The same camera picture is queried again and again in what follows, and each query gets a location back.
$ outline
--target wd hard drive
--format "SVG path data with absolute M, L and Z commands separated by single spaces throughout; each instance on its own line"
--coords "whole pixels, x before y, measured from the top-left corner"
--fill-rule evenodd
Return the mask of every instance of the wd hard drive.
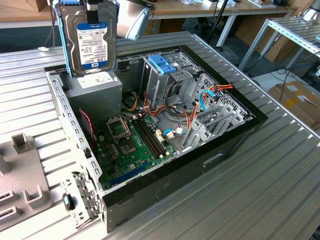
M 117 66 L 117 6 L 99 2 L 97 9 L 83 4 L 55 8 L 69 74 L 83 76 L 111 71 Z

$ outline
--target yellow cable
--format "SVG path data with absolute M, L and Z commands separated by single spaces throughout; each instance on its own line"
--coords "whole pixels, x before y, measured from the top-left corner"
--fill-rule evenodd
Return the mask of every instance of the yellow cable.
M 133 110 L 135 110 L 135 109 L 136 109 L 137 104 L 138 104 L 138 99 L 139 99 L 139 97 L 137 96 L 137 97 L 135 98 L 135 102 L 134 102 L 133 107 L 132 107 L 132 108 L 130 108 L 130 109 L 128 109 L 128 111 L 129 111 L 129 112 L 132 112 Z

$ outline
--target expansion slot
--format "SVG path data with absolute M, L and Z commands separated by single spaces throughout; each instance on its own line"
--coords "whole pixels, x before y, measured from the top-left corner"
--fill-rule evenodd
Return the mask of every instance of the expansion slot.
M 139 135 L 142 137 L 142 140 L 147 145 L 147 147 L 152 153 L 152 156 L 155 159 L 161 158 L 166 153 L 164 148 L 160 145 L 156 137 L 148 128 L 145 121 L 143 121 L 142 119 L 138 119 L 133 121 L 132 125 L 138 131 Z
M 144 163 L 143 165 L 141 165 L 140 167 L 126 173 L 125 175 L 122 175 L 122 176 L 119 176 L 113 180 L 110 181 L 110 185 L 116 185 L 116 184 L 119 184 L 119 183 L 122 183 L 123 181 L 133 177 L 134 175 L 142 172 L 144 169 L 145 169 L 145 166 L 148 165 L 148 162 Z

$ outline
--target desk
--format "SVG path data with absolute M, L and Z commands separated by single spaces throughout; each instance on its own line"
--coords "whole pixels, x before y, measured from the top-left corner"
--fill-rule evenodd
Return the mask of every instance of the desk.
M 242 0 L 242 2 L 236 3 L 235 7 L 226 8 L 223 12 L 223 16 L 229 16 L 229 18 L 225 23 L 217 46 L 224 44 L 237 16 L 286 13 L 285 16 L 290 17 L 295 9 L 297 8 L 283 6 L 278 6 L 277 8 L 259 8 L 246 0 Z M 0 29 L 51 26 L 49 11 L 49 6 L 46 6 L 41 12 L 0 6 Z M 161 19 L 212 17 L 214 12 L 215 7 L 207 7 L 202 3 L 189 6 L 181 3 L 179 0 L 175 2 L 159 1 L 154 4 L 153 19 L 157 21 Z M 158 33 L 159 27 L 160 24 L 155 23 L 152 32 Z
M 99 219 L 77 231 L 61 200 L 59 180 L 77 165 L 43 68 L 64 64 L 62 49 L 0 54 L 0 141 L 20 132 L 34 136 L 54 202 L 0 232 L 1 240 L 307 240 L 312 235 L 320 224 L 319 136 L 196 35 L 119 40 L 117 52 L 176 45 L 189 46 L 268 120 L 234 156 L 108 235 Z

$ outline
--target blue cable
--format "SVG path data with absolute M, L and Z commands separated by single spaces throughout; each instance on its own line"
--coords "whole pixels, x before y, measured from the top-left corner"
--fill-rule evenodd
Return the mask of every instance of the blue cable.
M 169 132 L 172 132 L 172 129 L 167 129 L 167 130 L 165 130 L 164 132 L 163 132 L 163 136 L 165 136 L 165 135 L 167 135 L 167 133 L 169 133 Z
M 204 93 L 209 94 L 209 95 L 210 95 L 211 97 L 213 97 L 213 98 L 214 98 L 216 95 L 215 95 L 212 91 L 210 91 L 210 90 L 204 90 L 204 91 L 202 91 L 202 92 L 200 93 L 200 99 L 199 99 L 200 106 L 202 107 L 203 110 L 207 111 L 204 103 L 202 102 L 202 95 L 203 95 Z
M 172 129 L 167 129 L 167 130 L 165 130 L 164 132 L 163 132 L 163 135 L 165 136 L 165 135 L 167 135 L 169 132 L 174 132 L 174 133 L 177 133 L 178 134 L 178 132 L 176 132 L 176 131 L 173 131 Z

